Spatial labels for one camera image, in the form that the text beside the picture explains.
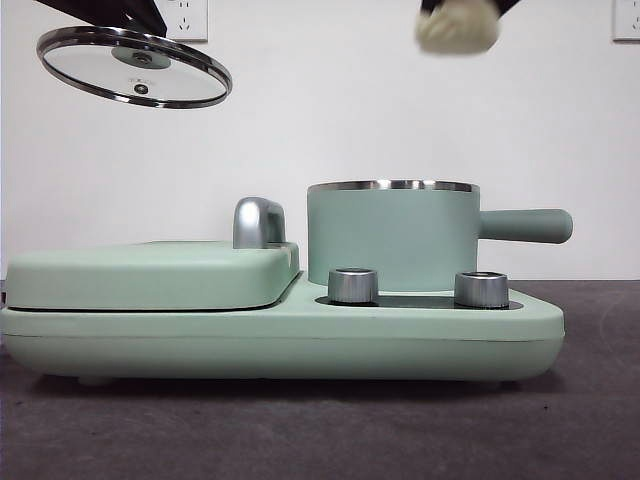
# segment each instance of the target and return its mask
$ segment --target green saucepan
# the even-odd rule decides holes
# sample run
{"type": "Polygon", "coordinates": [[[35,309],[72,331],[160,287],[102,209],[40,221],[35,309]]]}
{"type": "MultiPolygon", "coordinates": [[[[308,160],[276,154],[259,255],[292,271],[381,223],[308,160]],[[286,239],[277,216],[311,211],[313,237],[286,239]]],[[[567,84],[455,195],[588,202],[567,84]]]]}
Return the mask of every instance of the green saucepan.
{"type": "Polygon", "coordinates": [[[480,211],[476,185],[430,180],[366,180],[309,187],[309,279],[329,270],[378,271],[386,291],[453,289],[475,271],[478,239],[562,243],[573,230],[564,210],[480,211]]]}

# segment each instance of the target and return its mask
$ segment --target mint green appliance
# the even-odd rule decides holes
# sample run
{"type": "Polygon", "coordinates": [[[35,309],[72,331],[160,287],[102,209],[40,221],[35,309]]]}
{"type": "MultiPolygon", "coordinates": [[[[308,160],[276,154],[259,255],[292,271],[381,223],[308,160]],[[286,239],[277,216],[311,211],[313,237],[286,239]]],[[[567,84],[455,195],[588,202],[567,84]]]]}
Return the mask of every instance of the mint green appliance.
{"type": "Polygon", "coordinates": [[[3,342],[29,368],[94,385],[120,377],[518,380],[546,371],[561,348],[562,311],[507,290],[502,275],[454,272],[455,289],[390,291],[386,272],[351,262],[331,269],[327,288],[299,271],[278,204],[241,200],[233,230],[232,242],[17,256],[3,342]]]}

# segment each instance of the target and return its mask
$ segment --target gray floor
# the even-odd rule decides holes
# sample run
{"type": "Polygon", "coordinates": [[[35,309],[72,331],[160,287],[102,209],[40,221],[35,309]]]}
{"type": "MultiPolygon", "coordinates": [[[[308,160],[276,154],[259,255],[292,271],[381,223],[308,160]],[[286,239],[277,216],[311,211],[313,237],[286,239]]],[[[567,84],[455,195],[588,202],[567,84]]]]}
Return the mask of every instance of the gray floor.
{"type": "Polygon", "coordinates": [[[14,479],[640,478],[640,281],[513,282],[565,311],[523,382],[126,380],[87,389],[1,353],[14,479]]]}

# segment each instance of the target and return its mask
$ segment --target lid handle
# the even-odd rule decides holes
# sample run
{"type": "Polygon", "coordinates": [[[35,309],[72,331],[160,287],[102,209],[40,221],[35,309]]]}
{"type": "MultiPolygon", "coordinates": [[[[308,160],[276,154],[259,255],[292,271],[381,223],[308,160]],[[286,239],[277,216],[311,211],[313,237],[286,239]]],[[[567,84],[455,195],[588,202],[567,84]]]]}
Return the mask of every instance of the lid handle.
{"type": "Polygon", "coordinates": [[[267,248],[285,242],[284,210],[279,203],[246,197],[236,205],[233,217],[233,248],[267,248]]]}

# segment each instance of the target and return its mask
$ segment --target appliance foot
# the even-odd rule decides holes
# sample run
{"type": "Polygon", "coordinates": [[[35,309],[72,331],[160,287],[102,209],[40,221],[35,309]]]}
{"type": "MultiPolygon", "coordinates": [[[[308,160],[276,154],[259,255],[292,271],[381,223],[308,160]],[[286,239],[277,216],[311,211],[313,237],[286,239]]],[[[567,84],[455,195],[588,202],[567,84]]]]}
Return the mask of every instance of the appliance foot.
{"type": "Polygon", "coordinates": [[[78,383],[85,387],[104,387],[113,383],[116,379],[113,377],[78,377],[78,383]]]}

